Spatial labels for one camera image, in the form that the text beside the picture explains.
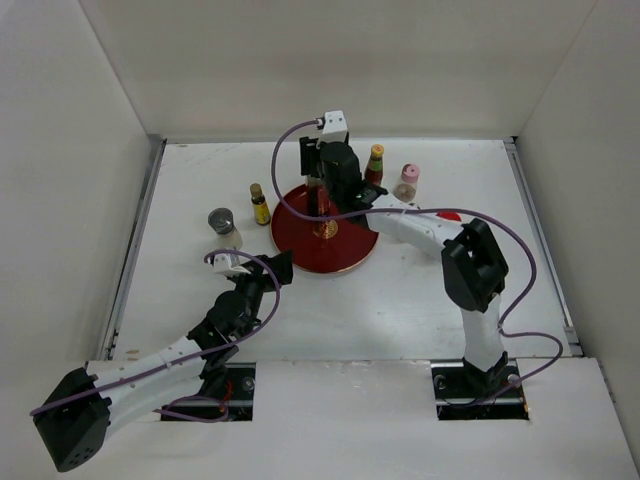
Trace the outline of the tall dark soy sauce bottle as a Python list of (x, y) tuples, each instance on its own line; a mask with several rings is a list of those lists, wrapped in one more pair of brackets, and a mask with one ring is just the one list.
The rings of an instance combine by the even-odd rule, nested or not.
[(322, 180), (307, 176), (307, 215), (318, 218), (317, 224), (325, 221), (330, 214), (330, 200)]

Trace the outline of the small yellow-label bottle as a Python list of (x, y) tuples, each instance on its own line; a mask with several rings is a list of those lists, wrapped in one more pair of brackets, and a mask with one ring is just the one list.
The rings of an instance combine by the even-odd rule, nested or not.
[(250, 185), (250, 195), (255, 222), (261, 226), (268, 225), (271, 222), (271, 214), (261, 185), (252, 183)]

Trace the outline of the yellow-capped sauce bottle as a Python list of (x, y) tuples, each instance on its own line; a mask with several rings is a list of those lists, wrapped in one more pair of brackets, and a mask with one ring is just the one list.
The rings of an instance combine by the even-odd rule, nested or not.
[(374, 144), (371, 146), (369, 160), (364, 172), (364, 178), (367, 182), (380, 186), (383, 180), (383, 158), (384, 146)]

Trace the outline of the pink-capped spice shaker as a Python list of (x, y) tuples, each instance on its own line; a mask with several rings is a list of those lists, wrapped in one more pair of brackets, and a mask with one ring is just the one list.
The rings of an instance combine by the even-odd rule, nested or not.
[(405, 164), (393, 189), (393, 195), (401, 202), (411, 203), (417, 193), (417, 185), (420, 176), (418, 165)]

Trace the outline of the red-lid sauce jar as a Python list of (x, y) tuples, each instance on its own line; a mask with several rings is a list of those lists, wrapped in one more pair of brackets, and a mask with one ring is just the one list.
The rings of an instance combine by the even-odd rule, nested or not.
[(437, 213), (437, 216), (449, 221), (456, 221), (456, 222), (462, 221), (461, 216), (458, 213), (452, 212), (452, 211), (441, 211)]

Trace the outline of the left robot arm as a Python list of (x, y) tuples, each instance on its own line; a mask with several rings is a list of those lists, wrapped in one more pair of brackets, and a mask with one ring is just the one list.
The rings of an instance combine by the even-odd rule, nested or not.
[(281, 294), (293, 280), (293, 253), (244, 255), (233, 266), (231, 250), (216, 250), (204, 261), (233, 283), (218, 295), (194, 328), (173, 344), (122, 367), (90, 373), (68, 372), (31, 416), (60, 473), (91, 459), (119, 429), (152, 411), (175, 415), (188, 400), (214, 398), (224, 387), (227, 361), (241, 342), (265, 325), (262, 298)]

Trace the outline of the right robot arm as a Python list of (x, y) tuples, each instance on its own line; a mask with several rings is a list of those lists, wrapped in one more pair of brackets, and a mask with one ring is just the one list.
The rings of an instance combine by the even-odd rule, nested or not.
[(509, 268), (489, 225), (467, 223), (398, 200), (366, 181), (348, 143), (299, 139), (301, 173), (319, 180), (338, 218), (405, 242), (441, 262), (444, 288), (461, 310), (465, 335), (464, 384), (473, 394), (489, 394), (500, 383), (507, 353), (498, 332), (500, 294)]

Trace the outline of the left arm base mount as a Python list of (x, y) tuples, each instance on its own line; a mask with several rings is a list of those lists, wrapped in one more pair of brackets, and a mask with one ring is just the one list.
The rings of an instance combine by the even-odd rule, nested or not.
[(248, 422), (253, 420), (256, 390), (255, 363), (227, 363), (200, 391), (164, 405), (157, 413), (161, 421), (201, 423)]

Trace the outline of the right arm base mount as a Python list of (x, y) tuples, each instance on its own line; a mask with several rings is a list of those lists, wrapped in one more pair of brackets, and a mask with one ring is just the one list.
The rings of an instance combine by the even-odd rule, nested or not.
[(432, 362), (430, 370), (441, 421), (529, 419), (520, 371), (507, 354), (487, 372), (465, 360)]

